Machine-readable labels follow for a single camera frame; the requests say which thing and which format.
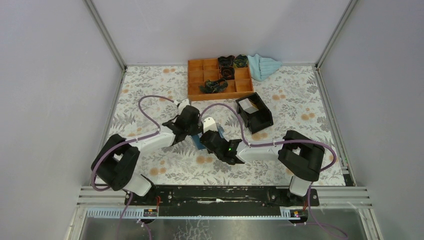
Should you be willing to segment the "black rolled band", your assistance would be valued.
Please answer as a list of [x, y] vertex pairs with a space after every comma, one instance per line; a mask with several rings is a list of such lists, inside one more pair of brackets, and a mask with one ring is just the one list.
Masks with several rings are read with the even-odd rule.
[[249, 66], [249, 58], [246, 55], [239, 54], [233, 60], [234, 68], [247, 68]]
[[217, 58], [218, 67], [219, 68], [222, 68], [222, 67], [233, 67], [234, 60], [235, 60], [235, 56], [234, 55], [220, 56], [220, 57]]
[[235, 79], [235, 69], [232, 66], [222, 66], [220, 68], [221, 78], [225, 80]]

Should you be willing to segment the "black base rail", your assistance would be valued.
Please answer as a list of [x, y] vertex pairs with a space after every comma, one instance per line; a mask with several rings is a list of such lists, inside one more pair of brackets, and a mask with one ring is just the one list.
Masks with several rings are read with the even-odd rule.
[[271, 217], [281, 208], [306, 210], [320, 205], [316, 189], [296, 196], [287, 187], [157, 185], [145, 196], [126, 196], [130, 206], [152, 206], [160, 217]]

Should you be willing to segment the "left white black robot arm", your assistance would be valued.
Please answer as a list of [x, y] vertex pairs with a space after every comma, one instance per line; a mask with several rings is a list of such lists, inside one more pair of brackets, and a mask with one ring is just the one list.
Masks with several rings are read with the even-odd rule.
[[135, 173], [141, 154], [171, 147], [201, 132], [200, 111], [186, 105], [175, 118], [164, 122], [156, 131], [134, 139], [126, 139], [119, 134], [112, 135], [104, 144], [91, 165], [91, 180], [99, 177], [106, 189], [126, 190], [135, 194], [144, 206], [155, 200], [154, 184], [145, 176]]

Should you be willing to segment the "white card in box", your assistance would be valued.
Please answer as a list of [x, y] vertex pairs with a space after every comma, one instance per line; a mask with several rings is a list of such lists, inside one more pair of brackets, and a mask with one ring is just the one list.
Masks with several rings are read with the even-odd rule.
[[253, 114], [259, 111], [259, 108], [249, 98], [240, 100], [238, 104], [241, 109], [247, 114]]

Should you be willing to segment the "light blue folded cloth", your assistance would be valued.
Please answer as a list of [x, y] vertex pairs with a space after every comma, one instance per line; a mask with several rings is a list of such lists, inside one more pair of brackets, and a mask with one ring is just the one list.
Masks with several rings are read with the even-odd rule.
[[248, 55], [247, 60], [251, 77], [259, 82], [266, 80], [283, 65], [280, 61], [269, 57], [262, 57], [259, 54], [255, 54], [254, 56]]

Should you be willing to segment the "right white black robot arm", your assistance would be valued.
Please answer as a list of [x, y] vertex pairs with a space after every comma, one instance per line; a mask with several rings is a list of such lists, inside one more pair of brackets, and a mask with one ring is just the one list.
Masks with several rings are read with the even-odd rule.
[[293, 173], [287, 201], [293, 206], [307, 199], [310, 185], [319, 180], [325, 147], [294, 130], [288, 130], [280, 143], [245, 143], [242, 139], [226, 140], [217, 131], [208, 130], [199, 139], [209, 153], [229, 165], [259, 160], [281, 162]]

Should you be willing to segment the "orange compartment tray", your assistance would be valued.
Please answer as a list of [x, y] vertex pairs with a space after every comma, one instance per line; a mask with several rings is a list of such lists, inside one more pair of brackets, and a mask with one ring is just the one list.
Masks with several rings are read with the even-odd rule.
[[238, 99], [254, 92], [251, 71], [218, 58], [188, 61], [188, 98], [191, 101]]

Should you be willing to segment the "black card box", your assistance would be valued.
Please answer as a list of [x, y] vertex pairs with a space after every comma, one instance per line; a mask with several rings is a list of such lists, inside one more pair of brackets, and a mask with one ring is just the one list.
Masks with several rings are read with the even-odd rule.
[[[258, 107], [259, 111], [254, 112], [252, 114], [247, 114], [246, 112], [244, 112], [239, 105], [239, 101], [246, 98], [250, 99]], [[236, 112], [241, 116], [245, 127], [248, 128], [252, 134], [255, 134], [274, 125], [272, 112], [266, 106], [265, 102], [262, 100], [262, 98], [257, 92], [236, 99], [235, 102]]]

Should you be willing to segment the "black rolled band left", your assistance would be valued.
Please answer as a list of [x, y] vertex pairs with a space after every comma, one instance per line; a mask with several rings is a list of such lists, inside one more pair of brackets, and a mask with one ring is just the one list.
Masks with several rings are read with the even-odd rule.
[[217, 58], [218, 67], [219, 68], [222, 68], [222, 67], [233, 67], [234, 60], [235, 60], [235, 56], [234, 55], [220, 56], [220, 57]]

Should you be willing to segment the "black tangled band pile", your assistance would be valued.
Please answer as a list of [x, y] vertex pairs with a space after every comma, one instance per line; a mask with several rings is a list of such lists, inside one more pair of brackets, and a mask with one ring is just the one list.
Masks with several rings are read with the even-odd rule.
[[228, 82], [224, 78], [218, 80], [206, 80], [203, 85], [200, 85], [198, 88], [203, 94], [218, 94], [224, 92], [228, 87]]

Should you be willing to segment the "black rolled band centre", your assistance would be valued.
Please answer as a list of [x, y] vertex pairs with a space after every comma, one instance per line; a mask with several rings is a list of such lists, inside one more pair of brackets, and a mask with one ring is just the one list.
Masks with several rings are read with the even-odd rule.
[[221, 78], [225, 80], [235, 79], [235, 69], [232, 66], [222, 66], [220, 68]]

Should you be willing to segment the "black rolled band top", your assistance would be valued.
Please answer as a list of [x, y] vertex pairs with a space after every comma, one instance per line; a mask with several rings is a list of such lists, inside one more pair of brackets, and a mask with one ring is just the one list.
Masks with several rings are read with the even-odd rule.
[[249, 66], [249, 58], [246, 55], [239, 54], [233, 60], [234, 68], [247, 68]]

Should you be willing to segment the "blue leather card holder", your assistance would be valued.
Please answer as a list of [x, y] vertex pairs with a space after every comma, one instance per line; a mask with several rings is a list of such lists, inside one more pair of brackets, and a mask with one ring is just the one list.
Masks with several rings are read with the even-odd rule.
[[[217, 130], [218, 130], [218, 133], [220, 134], [220, 136], [223, 138], [224, 137], [223, 133], [225, 132], [225, 130], [222, 128], [222, 126], [219, 125], [217, 127]], [[200, 138], [201, 138], [202, 135], [203, 135], [203, 133], [200, 132], [197, 135], [192, 135], [191, 136], [191, 139], [193, 140], [193, 143], [194, 143], [194, 145], [196, 146], [196, 148], [198, 150], [204, 150], [204, 149], [206, 149], [206, 147], [200, 142]]]

